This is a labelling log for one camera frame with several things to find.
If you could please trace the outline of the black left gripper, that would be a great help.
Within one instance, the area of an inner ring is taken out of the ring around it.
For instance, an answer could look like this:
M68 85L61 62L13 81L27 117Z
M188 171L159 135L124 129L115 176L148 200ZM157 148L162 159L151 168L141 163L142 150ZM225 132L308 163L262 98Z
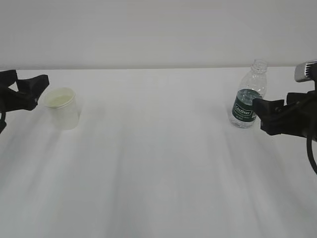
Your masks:
M9 89L15 82L19 91ZM49 77L45 74L29 79L18 79L16 70L1 71L0 112L32 111L48 86Z

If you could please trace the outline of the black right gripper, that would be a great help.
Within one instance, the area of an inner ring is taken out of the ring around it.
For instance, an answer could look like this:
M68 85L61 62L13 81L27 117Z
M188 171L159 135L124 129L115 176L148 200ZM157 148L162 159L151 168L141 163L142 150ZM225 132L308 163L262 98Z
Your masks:
M286 97L286 105L316 106L317 92L290 92ZM292 135L317 140L317 114L299 108L284 106L284 100L268 101L253 99L253 110L261 120L261 130L268 135Z

